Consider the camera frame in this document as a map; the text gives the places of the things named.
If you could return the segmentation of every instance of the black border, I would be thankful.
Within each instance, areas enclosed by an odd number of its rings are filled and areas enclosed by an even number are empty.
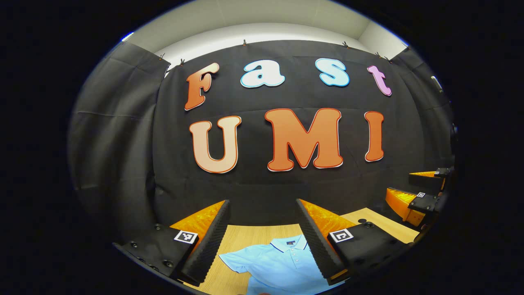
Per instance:
[[[7,289],[14,293],[175,293],[119,260],[74,197],[66,134],[75,97],[100,59],[134,28],[175,2],[66,1],[6,4],[8,112],[6,208],[14,234]],[[503,79],[519,53],[504,26],[519,27],[505,2],[354,0],[351,7],[402,36],[436,73],[452,99],[459,143],[457,184],[441,220],[409,255],[348,293],[516,293],[521,250],[508,231],[521,215],[496,182],[509,146],[501,129],[516,103]],[[497,163],[488,158],[498,155]],[[495,192],[505,197],[497,206]],[[20,211],[12,210],[13,206]]]

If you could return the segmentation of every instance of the white ceiling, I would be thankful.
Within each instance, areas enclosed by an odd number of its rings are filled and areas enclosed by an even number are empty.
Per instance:
[[[208,30],[250,23],[306,25],[359,39],[369,22],[330,0],[194,0],[136,30],[128,42],[157,52]]]

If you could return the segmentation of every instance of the light blue letter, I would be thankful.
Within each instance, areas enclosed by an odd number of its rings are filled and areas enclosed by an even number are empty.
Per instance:
[[[280,74],[280,66],[274,60],[258,60],[244,67],[245,73],[240,78],[240,84],[246,88],[256,88],[262,85],[278,86],[286,79]]]
[[[319,58],[315,61],[316,68],[323,72],[320,80],[324,84],[344,87],[350,83],[350,77],[345,72],[346,66],[339,60],[330,58]]]

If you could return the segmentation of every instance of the light blue polo shirt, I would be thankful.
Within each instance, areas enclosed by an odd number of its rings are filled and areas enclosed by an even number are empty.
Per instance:
[[[303,235],[273,239],[269,245],[253,245],[219,257],[233,271],[251,273],[246,295],[313,295],[344,283],[328,285]]]

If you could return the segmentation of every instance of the polo shirt collar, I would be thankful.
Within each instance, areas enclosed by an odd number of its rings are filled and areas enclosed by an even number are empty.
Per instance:
[[[295,237],[290,237],[290,238],[273,239],[271,241],[271,245],[277,248],[280,252],[286,252],[289,249],[291,249],[291,247],[293,247],[293,245],[286,244],[286,242],[289,242],[289,241],[296,241],[294,248],[300,249],[300,250],[304,250],[306,245],[308,244],[308,241],[305,240],[304,235],[300,235],[300,236],[295,236]]]

